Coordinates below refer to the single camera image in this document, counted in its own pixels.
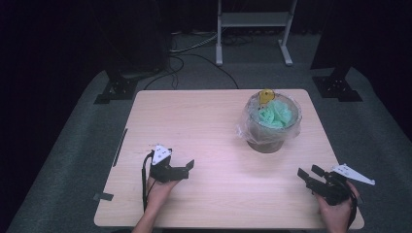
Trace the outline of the dark cabinet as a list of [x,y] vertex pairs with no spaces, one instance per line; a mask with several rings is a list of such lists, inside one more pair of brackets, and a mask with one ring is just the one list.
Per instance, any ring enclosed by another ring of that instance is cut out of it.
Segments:
[[106,42],[115,54],[106,61],[112,78],[148,77],[166,66],[165,36],[157,0],[89,0]]

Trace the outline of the black tape piece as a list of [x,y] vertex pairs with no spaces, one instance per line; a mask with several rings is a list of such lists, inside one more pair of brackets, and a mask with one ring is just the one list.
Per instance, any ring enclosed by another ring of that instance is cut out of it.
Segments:
[[99,201],[99,200],[106,200],[106,201],[112,201],[113,200],[114,195],[110,194],[110,193],[105,193],[105,192],[99,192],[99,193],[95,193],[93,195],[93,200],[95,201]]

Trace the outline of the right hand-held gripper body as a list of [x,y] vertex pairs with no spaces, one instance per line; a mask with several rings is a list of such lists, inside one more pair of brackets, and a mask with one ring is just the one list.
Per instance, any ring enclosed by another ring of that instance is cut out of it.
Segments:
[[312,179],[310,189],[321,195],[330,206],[341,204],[349,198],[355,198],[350,187],[346,184],[348,179],[370,185],[376,184],[374,180],[352,169],[347,164],[333,166],[330,172],[326,171],[324,179],[324,182]]

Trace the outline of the person's left hand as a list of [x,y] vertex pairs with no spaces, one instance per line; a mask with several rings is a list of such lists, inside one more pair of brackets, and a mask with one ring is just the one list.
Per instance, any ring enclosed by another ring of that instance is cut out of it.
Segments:
[[157,214],[166,203],[173,188],[178,183],[179,181],[160,183],[154,178],[149,177],[147,182],[148,193],[146,211],[152,214]]

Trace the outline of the yellow scrap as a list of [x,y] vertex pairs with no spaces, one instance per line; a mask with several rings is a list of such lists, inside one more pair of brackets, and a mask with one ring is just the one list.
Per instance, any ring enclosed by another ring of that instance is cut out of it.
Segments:
[[273,89],[263,89],[258,93],[258,101],[261,106],[275,99],[275,92]]

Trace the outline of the white metal stand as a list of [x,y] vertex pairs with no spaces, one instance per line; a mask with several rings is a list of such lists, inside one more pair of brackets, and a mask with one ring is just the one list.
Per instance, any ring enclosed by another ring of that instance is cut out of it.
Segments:
[[298,0],[292,0],[287,12],[273,13],[226,13],[222,10],[222,1],[218,0],[217,34],[216,34],[216,64],[223,65],[222,34],[226,28],[239,27],[283,27],[284,35],[278,45],[287,66],[292,66],[292,58],[287,48],[287,41],[292,28],[295,8]]

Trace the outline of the black stand base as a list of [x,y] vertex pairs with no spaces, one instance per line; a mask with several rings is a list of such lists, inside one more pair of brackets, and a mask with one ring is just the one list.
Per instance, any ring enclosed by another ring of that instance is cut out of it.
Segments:
[[346,81],[349,66],[335,67],[329,76],[317,76],[312,80],[323,98],[335,98],[339,102],[361,102],[361,96]]
[[105,71],[108,82],[102,93],[94,100],[95,104],[109,104],[112,100],[131,100],[134,96],[137,81],[125,78],[119,70]]

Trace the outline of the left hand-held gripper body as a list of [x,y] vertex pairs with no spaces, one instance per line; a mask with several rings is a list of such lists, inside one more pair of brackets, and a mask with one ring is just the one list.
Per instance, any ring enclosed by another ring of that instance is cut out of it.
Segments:
[[172,150],[162,145],[156,145],[153,150],[150,176],[161,183],[168,183],[171,181],[171,154]]

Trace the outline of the person's right hand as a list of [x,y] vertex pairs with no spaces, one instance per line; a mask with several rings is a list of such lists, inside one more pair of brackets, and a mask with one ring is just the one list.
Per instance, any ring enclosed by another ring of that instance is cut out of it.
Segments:
[[318,193],[314,194],[318,201],[319,212],[323,223],[326,226],[327,233],[348,232],[351,213],[356,209],[354,201],[360,197],[360,194],[352,183],[346,181],[346,184],[350,187],[351,191],[355,195],[355,198],[349,198],[339,205],[330,206],[321,195]]

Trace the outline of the green crumpled paper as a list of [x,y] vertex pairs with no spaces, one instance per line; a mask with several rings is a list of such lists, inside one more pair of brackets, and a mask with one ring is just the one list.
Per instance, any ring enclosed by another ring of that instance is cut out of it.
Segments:
[[288,105],[279,100],[271,100],[258,111],[259,121],[271,128],[286,127],[292,120],[292,111]]

